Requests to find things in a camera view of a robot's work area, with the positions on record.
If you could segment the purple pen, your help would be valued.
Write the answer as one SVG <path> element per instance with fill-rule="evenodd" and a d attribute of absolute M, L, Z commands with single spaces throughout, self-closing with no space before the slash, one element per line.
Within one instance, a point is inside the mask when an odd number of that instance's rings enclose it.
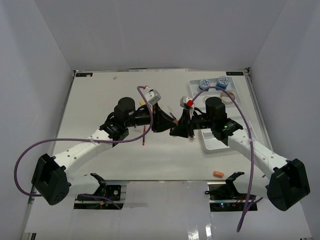
<path fill-rule="evenodd" d="M 168 105 L 168 106 L 167 106 L 167 109 L 168 109 L 168 111 L 169 111 L 170 116 L 171 116 L 174 120 L 176 120 L 177 118 L 176 118 L 175 115 L 173 114 L 172 108 Z"/>

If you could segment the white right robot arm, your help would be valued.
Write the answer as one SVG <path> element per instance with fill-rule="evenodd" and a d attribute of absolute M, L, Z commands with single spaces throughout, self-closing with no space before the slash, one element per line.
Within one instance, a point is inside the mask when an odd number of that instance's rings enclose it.
<path fill-rule="evenodd" d="M 226 106 L 218 97 L 205 101 L 205 113 L 194 114 L 195 106 L 190 97 L 182 97 L 182 115 L 171 136 L 192 137 L 194 130 L 210 129 L 214 137 L 232 150 L 253 160 L 266 180 L 252 183 L 252 195 L 267 198 L 277 209 L 287 211 L 310 193 L 305 165 L 295 158 L 288 160 L 262 145 L 250 140 L 248 130 L 227 116 Z"/>

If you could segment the blue tape roll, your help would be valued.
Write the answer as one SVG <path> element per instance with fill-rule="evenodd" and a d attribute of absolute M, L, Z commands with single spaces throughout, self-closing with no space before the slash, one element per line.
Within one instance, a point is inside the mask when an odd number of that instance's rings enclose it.
<path fill-rule="evenodd" d="M 230 83 L 230 79 L 227 76 L 220 76 L 217 79 L 216 87 L 226 90 Z"/>
<path fill-rule="evenodd" d="M 200 91 L 208 92 L 210 86 L 211 86 L 211 82 L 206 78 L 201 79 L 198 83 L 198 88 Z"/>

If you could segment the right black table label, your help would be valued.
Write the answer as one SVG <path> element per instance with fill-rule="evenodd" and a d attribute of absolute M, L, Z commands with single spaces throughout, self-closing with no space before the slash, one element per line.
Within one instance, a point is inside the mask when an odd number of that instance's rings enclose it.
<path fill-rule="evenodd" d="M 227 71 L 227 76 L 243 76 L 244 73 L 242 71 Z"/>

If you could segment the brown packing tape roll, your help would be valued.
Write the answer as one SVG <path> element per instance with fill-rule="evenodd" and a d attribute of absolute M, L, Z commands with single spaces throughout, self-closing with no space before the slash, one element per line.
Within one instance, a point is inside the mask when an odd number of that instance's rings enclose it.
<path fill-rule="evenodd" d="M 222 92 L 220 99 L 225 105 L 232 105 L 236 101 L 236 96 L 231 91 Z"/>

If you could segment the red pen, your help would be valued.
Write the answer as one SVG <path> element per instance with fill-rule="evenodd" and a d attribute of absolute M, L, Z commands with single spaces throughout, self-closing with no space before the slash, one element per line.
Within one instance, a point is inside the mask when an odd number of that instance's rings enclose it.
<path fill-rule="evenodd" d="M 146 125 L 144 125 L 144 127 L 143 127 L 142 146 L 145 145 L 145 133 L 146 133 Z"/>

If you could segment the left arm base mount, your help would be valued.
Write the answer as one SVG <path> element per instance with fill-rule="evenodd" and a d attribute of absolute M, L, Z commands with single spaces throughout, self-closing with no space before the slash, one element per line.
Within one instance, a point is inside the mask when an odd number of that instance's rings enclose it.
<path fill-rule="evenodd" d="M 77 195 L 73 208 L 76 210 L 121 210 L 126 198 L 125 186 L 107 183 L 96 173 L 91 173 L 90 176 L 97 181 L 97 189 L 94 193 Z"/>

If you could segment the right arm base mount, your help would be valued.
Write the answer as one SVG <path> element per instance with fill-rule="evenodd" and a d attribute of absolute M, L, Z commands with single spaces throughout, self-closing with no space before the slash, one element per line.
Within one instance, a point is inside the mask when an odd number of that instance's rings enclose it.
<path fill-rule="evenodd" d="M 209 197 L 211 212 L 242 212 L 245 209 L 247 188 L 237 190 L 235 180 L 246 176 L 238 171 L 229 176 L 225 181 L 209 183 L 204 192 Z"/>

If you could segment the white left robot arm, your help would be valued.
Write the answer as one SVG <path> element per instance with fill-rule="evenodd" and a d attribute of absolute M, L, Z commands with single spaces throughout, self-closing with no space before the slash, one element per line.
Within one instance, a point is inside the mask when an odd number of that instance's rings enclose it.
<path fill-rule="evenodd" d="M 129 135 L 130 127 L 151 125 L 155 133 L 177 126 L 178 121 L 166 114 L 158 104 L 135 107 L 130 97 L 121 98 L 106 121 L 88 138 L 68 150 L 49 156 L 42 155 L 31 180 L 39 194 L 51 206 L 68 195 L 86 200 L 107 196 L 107 182 L 96 173 L 76 176 L 75 172 L 99 154 L 115 147 Z"/>

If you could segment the left black table label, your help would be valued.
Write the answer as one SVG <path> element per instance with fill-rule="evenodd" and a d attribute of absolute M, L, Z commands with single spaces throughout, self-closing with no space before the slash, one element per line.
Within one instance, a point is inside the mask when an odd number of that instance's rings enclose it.
<path fill-rule="evenodd" d="M 93 73 L 92 72 L 77 72 L 75 74 L 76 78 L 89 78 L 92 77 Z"/>

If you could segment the orange eraser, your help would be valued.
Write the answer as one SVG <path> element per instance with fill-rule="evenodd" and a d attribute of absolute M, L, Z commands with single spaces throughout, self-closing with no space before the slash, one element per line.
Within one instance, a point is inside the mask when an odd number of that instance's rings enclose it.
<path fill-rule="evenodd" d="M 220 172 L 220 171 L 214 171 L 213 172 L 213 176 L 217 177 L 217 178 L 223 178 L 224 177 L 224 173 Z"/>

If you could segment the black table label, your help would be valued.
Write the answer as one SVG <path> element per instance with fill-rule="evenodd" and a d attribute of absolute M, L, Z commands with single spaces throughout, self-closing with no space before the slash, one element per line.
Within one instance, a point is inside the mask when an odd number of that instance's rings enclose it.
<path fill-rule="evenodd" d="M 93 73 L 92 72 L 77 72 L 75 74 L 76 78 L 89 78 L 92 77 Z"/>
<path fill-rule="evenodd" d="M 243 76 L 244 73 L 242 71 L 227 71 L 227 76 Z"/>

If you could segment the white compartment tray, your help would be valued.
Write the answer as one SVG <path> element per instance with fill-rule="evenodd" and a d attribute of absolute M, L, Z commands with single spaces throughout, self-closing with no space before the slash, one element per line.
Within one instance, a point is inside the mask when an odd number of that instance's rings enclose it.
<path fill-rule="evenodd" d="M 236 106 L 241 105 L 239 93 L 230 76 L 218 78 L 203 78 L 189 82 L 191 96 L 196 100 L 195 106 L 209 118 L 222 123 L 230 118 L 239 123 L 244 130 L 249 128 L 251 137 L 255 137 L 254 130 L 248 120 L 243 120 Z"/>

